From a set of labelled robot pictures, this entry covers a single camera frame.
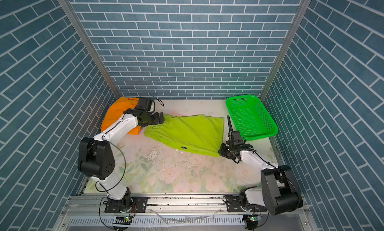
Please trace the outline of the orange shorts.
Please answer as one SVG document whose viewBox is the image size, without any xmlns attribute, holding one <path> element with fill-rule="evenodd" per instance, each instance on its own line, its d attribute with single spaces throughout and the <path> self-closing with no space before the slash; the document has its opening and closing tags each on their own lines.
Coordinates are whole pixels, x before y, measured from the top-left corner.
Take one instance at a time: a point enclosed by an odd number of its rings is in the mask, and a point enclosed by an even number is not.
<svg viewBox="0 0 384 231">
<path fill-rule="evenodd" d="M 134 109 L 139 102 L 139 98 L 119 98 L 106 112 L 101 124 L 101 132 L 113 125 L 127 109 Z"/>
</svg>

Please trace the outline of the light green garment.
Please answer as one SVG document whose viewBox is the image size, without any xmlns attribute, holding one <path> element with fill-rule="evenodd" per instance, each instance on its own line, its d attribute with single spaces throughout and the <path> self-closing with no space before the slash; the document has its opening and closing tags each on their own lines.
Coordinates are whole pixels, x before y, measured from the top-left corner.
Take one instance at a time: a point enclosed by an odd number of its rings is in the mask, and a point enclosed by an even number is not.
<svg viewBox="0 0 384 231">
<path fill-rule="evenodd" d="M 204 115 L 164 115 L 165 122 L 150 125 L 145 136 L 168 147 L 190 153 L 219 157 L 223 144 L 224 119 Z"/>
</svg>

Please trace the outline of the green perforated plastic basket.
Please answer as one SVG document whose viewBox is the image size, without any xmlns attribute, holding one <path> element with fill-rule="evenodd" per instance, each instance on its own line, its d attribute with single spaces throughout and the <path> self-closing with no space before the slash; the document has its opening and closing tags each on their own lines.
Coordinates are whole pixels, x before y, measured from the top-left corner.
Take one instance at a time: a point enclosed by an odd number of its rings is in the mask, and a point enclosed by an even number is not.
<svg viewBox="0 0 384 231">
<path fill-rule="evenodd" d="M 269 138 L 278 133 L 278 126 L 258 97 L 230 97 L 226 100 L 226 106 L 237 131 L 245 139 Z"/>
</svg>

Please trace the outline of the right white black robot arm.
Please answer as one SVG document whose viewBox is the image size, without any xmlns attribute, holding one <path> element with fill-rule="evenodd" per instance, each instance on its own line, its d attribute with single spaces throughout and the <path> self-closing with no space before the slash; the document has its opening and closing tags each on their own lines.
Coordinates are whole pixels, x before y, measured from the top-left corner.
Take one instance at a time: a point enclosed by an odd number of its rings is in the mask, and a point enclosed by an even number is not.
<svg viewBox="0 0 384 231">
<path fill-rule="evenodd" d="M 239 131 L 229 131 L 229 140 L 222 144 L 219 155 L 236 164 L 243 162 L 261 175 L 260 190 L 247 188 L 240 192 L 240 205 L 244 210 L 254 210 L 262 206 L 276 216 L 303 207 L 303 198 L 292 169 L 288 165 L 273 163 L 258 154 L 241 137 Z"/>
</svg>

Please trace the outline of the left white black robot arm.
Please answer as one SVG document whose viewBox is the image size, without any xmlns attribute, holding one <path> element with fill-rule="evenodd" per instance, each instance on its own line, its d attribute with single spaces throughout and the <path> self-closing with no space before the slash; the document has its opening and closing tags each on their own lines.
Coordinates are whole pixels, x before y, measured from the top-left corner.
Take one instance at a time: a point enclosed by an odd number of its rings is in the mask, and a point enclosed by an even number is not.
<svg viewBox="0 0 384 231">
<path fill-rule="evenodd" d="M 105 131 L 92 138 L 85 137 L 79 144 L 78 170 L 96 182 L 107 193 L 110 205 L 127 212 L 132 207 L 130 190 L 122 184 L 115 171 L 114 150 L 120 151 L 117 142 L 137 126 L 158 125 L 165 122 L 162 112 L 128 109 Z"/>
</svg>

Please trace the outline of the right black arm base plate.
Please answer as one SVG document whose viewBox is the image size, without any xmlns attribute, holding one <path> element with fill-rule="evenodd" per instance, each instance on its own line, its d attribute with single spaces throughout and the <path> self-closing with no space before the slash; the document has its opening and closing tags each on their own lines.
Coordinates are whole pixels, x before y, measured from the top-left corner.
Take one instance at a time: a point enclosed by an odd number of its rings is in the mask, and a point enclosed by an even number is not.
<svg viewBox="0 0 384 231">
<path fill-rule="evenodd" d="M 222 200 L 226 205 L 227 212 L 229 213 L 267 211 L 264 206 L 249 204 L 243 196 L 224 195 Z"/>
</svg>

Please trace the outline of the aluminium front rail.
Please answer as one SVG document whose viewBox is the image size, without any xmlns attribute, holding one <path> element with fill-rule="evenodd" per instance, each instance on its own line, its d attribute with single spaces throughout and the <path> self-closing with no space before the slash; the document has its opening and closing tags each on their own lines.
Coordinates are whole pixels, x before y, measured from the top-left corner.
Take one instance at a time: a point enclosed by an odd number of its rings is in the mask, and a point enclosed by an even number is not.
<svg viewBox="0 0 384 231">
<path fill-rule="evenodd" d="M 225 194 L 133 194 L 131 210 L 122 213 L 107 205 L 106 197 L 96 194 L 71 196 L 60 214 L 61 219 L 77 217 L 111 218 L 160 216 L 267 215 L 266 208 L 246 209 L 237 195 Z"/>
</svg>

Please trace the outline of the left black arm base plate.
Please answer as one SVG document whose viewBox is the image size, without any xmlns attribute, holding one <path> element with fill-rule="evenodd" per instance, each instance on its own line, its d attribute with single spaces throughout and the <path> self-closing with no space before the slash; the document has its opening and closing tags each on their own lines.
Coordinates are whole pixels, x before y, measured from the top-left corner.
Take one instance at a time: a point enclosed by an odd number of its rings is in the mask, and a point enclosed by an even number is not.
<svg viewBox="0 0 384 231">
<path fill-rule="evenodd" d="M 148 199 L 148 197 L 128 197 L 117 201 L 107 198 L 103 201 L 103 205 L 106 206 L 106 214 L 145 213 Z"/>
</svg>

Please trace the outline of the left aluminium corner post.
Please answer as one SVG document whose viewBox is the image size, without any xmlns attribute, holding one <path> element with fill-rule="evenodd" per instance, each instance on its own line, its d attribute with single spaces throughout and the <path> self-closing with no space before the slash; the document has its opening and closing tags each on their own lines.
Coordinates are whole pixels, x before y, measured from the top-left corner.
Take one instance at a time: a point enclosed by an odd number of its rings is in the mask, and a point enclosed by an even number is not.
<svg viewBox="0 0 384 231">
<path fill-rule="evenodd" d="M 117 99 L 121 97 L 117 87 L 113 83 L 113 80 L 111 79 L 111 76 L 109 75 L 103 61 L 101 60 L 99 54 L 97 53 L 90 37 L 88 36 L 85 28 L 83 27 L 81 21 L 79 20 L 74 8 L 72 7 L 69 0 L 57 0 L 60 4 L 61 8 L 63 9 L 64 13 L 68 17 L 70 23 L 72 24 L 73 28 L 75 29 L 76 33 L 80 37 L 80 40 L 86 47 L 89 55 L 91 56 L 92 60 L 95 62 L 96 66 L 99 69 L 99 72 L 104 77 L 107 85 L 115 95 Z"/>
</svg>

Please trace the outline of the aluminium corner post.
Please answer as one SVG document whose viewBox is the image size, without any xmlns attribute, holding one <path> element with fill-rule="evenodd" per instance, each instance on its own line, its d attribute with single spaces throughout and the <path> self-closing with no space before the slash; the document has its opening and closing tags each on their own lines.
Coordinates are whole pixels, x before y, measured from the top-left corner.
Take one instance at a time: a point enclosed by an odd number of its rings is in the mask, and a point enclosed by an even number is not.
<svg viewBox="0 0 384 231">
<path fill-rule="evenodd" d="M 96 66 L 99 69 L 99 72 L 104 77 L 107 85 L 115 95 L 117 99 L 121 97 L 117 87 L 113 83 L 113 80 L 111 79 L 111 76 L 109 75 L 103 61 L 101 60 L 99 54 L 97 53 L 90 37 L 88 36 L 85 28 L 83 27 L 81 21 L 79 20 L 74 8 L 72 7 L 69 0 L 57 0 L 60 4 L 61 8 L 63 9 L 64 13 L 68 17 L 70 23 L 72 24 L 73 28 L 75 29 L 76 33 L 80 37 L 80 40 L 86 47 L 89 55 L 91 56 L 92 60 L 95 62 Z"/>
<path fill-rule="evenodd" d="M 271 72 L 268 76 L 265 86 L 261 92 L 260 100 L 262 102 L 264 102 L 267 97 L 267 94 L 272 86 L 273 80 L 275 79 L 279 71 L 279 68 L 287 54 L 287 51 L 290 47 L 290 44 L 292 43 L 293 38 L 295 37 L 295 34 L 300 26 L 301 21 L 303 20 L 303 17 L 309 7 L 310 2 L 311 0 L 301 0 L 298 11 L 293 18 L 292 24 L 287 32 L 287 36 L 284 39 L 284 42 L 280 48 L 279 54 L 274 62 L 274 65 L 271 69 Z"/>
</svg>

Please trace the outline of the right aluminium corner post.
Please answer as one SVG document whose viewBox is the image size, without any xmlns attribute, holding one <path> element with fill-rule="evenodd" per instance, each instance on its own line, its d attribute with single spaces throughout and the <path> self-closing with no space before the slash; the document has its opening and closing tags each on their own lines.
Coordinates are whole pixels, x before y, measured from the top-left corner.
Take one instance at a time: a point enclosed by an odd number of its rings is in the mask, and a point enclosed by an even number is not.
<svg viewBox="0 0 384 231">
<path fill-rule="evenodd" d="M 293 38 L 295 37 L 295 34 L 300 26 L 301 21 L 303 20 L 303 17 L 309 7 L 310 2 L 311 0 L 301 0 L 298 11 L 293 18 L 292 24 L 287 32 L 287 36 L 284 39 L 284 42 L 280 48 L 279 54 L 274 62 L 274 65 L 271 69 L 271 72 L 268 76 L 265 86 L 261 92 L 260 100 L 262 102 L 264 102 L 267 97 L 267 94 L 272 86 L 273 80 L 275 79 L 279 71 L 279 68 L 287 54 L 287 51 L 290 47 L 290 44 L 292 43 Z"/>
</svg>

